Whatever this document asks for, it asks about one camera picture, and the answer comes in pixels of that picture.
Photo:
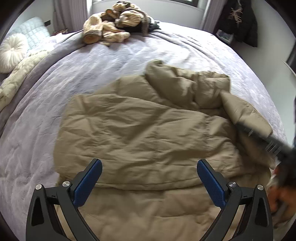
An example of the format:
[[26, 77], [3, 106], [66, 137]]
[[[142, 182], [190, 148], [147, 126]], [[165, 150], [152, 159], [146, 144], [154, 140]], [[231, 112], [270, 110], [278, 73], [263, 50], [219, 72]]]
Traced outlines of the person's right hand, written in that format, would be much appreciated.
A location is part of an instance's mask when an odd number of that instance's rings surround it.
[[281, 201], [287, 205], [285, 216], [290, 217], [295, 214], [295, 188], [273, 185], [268, 190], [268, 201], [271, 212], [278, 210], [277, 201]]

